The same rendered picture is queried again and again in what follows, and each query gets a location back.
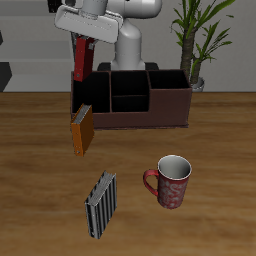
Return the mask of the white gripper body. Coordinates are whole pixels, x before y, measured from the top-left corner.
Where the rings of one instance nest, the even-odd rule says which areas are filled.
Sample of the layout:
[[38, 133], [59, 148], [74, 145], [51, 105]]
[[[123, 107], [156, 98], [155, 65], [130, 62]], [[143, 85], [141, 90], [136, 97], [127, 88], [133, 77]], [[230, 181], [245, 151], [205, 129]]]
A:
[[123, 17], [111, 11], [106, 11], [103, 16], [82, 16], [79, 9], [61, 5], [55, 16], [57, 28], [108, 43], [117, 41], [122, 25]]

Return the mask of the orange book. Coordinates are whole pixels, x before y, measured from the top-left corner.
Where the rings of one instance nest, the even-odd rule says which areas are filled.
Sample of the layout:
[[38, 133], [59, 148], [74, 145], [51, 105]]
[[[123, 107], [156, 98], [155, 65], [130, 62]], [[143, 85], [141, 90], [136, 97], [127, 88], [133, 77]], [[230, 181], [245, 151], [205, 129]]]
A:
[[94, 124], [92, 106], [82, 104], [71, 120], [71, 131], [74, 152], [77, 156], [84, 156], [94, 138]]

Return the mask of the dark brown desk caddy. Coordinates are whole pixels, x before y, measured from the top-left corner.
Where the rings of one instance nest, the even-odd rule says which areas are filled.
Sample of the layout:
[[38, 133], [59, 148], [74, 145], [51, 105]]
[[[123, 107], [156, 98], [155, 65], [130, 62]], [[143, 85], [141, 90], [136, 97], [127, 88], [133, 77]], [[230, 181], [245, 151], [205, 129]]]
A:
[[94, 71], [71, 81], [71, 112], [90, 105], [97, 130], [187, 127], [191, 97], [182, 70]]

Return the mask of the black and grey striped book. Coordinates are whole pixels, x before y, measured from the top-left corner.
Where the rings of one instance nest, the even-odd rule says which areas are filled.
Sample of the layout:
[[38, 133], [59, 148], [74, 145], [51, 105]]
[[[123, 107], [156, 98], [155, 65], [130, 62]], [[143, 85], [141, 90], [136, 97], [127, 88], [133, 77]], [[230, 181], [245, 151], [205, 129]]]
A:
[[117, 208], [116, 175], [104, 171], [84, 204], [88, 233], [99, 239]]

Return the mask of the green pot plant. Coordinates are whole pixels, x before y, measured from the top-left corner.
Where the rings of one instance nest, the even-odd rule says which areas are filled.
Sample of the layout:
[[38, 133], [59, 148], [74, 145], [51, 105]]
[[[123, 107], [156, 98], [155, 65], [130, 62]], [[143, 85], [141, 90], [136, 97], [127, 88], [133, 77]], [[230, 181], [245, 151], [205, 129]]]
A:
[[205, 81], [199, 76], [201, 65], [204, 61], [214, 60], [212, 53], [218, 48], [230, 45], [231, 41], [225, 41], [229, 28], [223, 30], [216, 38], [213, 38], [219, 21], [209, 27], [204, 27], [211, 18], [224, 8], [230, 6], [235, 0], [223, 0], [216, 4], [217, 0], [205, 9], [200, 8], [201, 0], [181, 0], [182, 12], [174, 9], [178, 15], [170, 26], [177, 24], [181, 29], [176, 31], [179, 39], [177, 44], [182, 48], [180, 68], [185, 71], [193, 92], [202, 92]]

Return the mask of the red patterned mug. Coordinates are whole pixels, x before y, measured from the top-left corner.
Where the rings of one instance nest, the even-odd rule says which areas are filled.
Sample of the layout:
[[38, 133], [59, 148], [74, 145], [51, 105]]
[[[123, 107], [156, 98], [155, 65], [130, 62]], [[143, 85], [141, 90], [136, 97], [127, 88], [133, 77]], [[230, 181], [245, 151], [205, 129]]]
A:
[[[144, 172], [143, 183], [157, 197], [162, 207], [175, 209], [183, 202], [191, 173], [192, 166], [185, 158], [176, 155], [167, 155], [159, 160], [156, 170], [147, 170]], [[149, 176], [155, 176], [157, 178], [158, 186], [156, 189], [147, 182]]]

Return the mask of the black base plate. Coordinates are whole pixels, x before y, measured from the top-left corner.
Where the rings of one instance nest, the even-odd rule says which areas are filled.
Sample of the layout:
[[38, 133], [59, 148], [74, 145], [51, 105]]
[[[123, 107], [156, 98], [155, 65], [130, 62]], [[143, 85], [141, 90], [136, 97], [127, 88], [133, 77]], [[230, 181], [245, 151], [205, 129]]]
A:
[[[154, 62], [146, 62], [145, 63], [146, 70], [158, 70], [159, 67]], [[110, 62], [103, 62], [98, 65], [98, 71], [110, 71], [111, 70], [111, 63]]]

